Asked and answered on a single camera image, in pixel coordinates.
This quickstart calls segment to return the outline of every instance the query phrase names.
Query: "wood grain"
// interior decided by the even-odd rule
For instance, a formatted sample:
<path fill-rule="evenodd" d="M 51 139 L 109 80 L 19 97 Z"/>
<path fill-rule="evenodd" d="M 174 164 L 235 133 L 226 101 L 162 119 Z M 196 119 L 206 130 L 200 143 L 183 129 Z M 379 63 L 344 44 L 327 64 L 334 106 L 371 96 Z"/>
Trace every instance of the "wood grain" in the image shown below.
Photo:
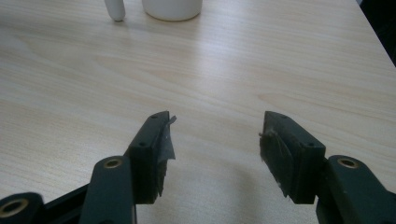
<path fill-rule="evenodd" d="M 396 69 L 354 0 L 204 1 L 183 22 L 125 2 L 0 4 L 0 198 L 49 202 L 120 155 L 150 114 L 177 115 L 163 196 L 141 223 L 317 223 L 259 157 L 264 111 L 396 191 Z"/>

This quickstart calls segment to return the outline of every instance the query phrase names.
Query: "black plastic part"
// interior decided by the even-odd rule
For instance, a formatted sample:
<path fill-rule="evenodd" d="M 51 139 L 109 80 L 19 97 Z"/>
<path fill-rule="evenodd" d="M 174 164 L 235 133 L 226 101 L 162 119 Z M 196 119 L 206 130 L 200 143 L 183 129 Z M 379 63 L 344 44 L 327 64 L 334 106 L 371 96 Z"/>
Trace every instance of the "black plastic part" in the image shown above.
<path fill-rule="evenodd" d="M 317 204 L 317 217 L 320 224 L 343 224 L 343 219 L 335 206 L 327 206 L 321 199 Z"/>
<path fill-rule="evenodd" d="M 163 133 L 165 129 L 169 131 L 169 121 L 168 111 L 150 116 L 124 154 L 131 160 L 137 204 L 154 203 L 163 191 L 167 160 L 159 161 L 159 158 L 164 143 Z"/>
<path fill-rule="evenodd" d="M 135 220 L 130 167 L 129 158 L 123 156 L 109 157 L 96 163 L 80 224 L 122 224 Z"/>
<path fill-rule="evenodd" d="M 325 166 L 327 184 L 344 223 L 396 223 L 396 202 L 361 161 L 331 156 Z"/>
<path fill-rule="evenodd" d="M 44 204 L 36 193 L 14 194 L 0 201 L 1 224 L 42 223 Z"/>
<path fill-rule="evenodd" d="M 289 117 L 265 112 L 261 156 L 294 203 L 313 203 L 326 147 Z"/>
<path fill-rule="evenodd" d="M 54 201 L 46 203 L 45 223 L 78 223 L 87 188 L 88 185 L 85 185 L 55 199 Z"/>

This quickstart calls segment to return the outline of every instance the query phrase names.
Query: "screw hole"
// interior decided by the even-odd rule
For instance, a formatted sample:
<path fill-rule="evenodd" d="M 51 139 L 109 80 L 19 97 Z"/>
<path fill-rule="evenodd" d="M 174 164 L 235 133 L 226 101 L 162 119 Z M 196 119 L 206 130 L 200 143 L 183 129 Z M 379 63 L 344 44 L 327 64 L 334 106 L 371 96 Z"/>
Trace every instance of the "screw hole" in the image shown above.
<path fill-rule="evenodd" d="M 0 218 L 12 217 L 26 208 L 29 201 L 26 199 L 16 199 L 0 207 Z"/>
<path fill-rule="evenodd" d="M 105 168 L 111 169 L 111 168 L 116 168 L 122 164 L 122 161 L 120 159 L 115 159 L 115 160 L 110 160 L 105 163 Z"/>
<path fill-rule="evenodd" d="M 350 168 L 350 169 L 356 169 L 356 168 L 359 167 L 359 165 L 358 165 L 357 162 L 355 162 L 355 161 L 353 161 L 353 160 L 350 160 L 350 159 L 347 159 L 347 158 L 340 158 L 340 159 L 338 159 L 337 161 L 338 161 L 338 163 L 340 163 L 341 165 L 343 165 L 343 166 L 345 166 L 345 167 L 347 167 L 347 168 Z"/>

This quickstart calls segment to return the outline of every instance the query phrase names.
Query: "white mug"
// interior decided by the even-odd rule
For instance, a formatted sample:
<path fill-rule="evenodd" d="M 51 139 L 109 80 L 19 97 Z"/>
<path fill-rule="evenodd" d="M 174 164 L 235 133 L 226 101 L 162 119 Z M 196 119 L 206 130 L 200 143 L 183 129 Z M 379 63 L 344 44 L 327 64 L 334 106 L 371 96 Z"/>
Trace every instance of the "white mug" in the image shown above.
<path fill-rule="evenodd" d="M 201 12 L 202 0 L 142 0 L 143 9 L 162 21 L 184 21 Z"/>

